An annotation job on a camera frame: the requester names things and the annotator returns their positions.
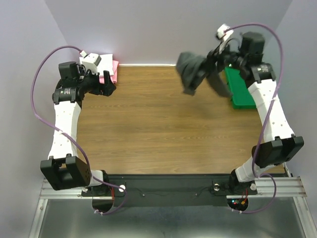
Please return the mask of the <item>dark grey t-shirt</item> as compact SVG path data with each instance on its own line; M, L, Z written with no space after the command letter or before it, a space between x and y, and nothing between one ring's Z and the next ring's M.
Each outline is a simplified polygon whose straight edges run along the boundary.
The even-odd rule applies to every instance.
M183 93L195 95L198 86L206 80L218 96L230 98L232 93L220 78L216 63L217 57L213 52L206 57L193 52L182 52L175 68L183 85Z

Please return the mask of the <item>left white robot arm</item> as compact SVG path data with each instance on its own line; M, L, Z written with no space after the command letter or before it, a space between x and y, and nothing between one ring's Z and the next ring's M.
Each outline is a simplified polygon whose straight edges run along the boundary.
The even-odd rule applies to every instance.
M110 191L104 170L92 170L89 162L78 157L77 125L85 94L110 96L116 89L109 71L103 76L74 61L58 66L60 80L52 94L55 111L53 143L40 170L54 190L87 187L98 195Z

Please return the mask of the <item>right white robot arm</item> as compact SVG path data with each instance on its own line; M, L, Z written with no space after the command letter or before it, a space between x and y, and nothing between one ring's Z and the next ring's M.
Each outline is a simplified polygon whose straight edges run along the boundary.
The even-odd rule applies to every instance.
M239 50L230 50L232 30L218 31L219 46L208 55L217 71L226 66L239 70L248 92L253 98L262 130L257 145L252 148L251 157L234 169L229 177L228 188L240 193L267 170L291 160L304 146L301 136L296 136L284 114L278 97L279 82L272 65L263 62L265 38L257 32L242 35Z

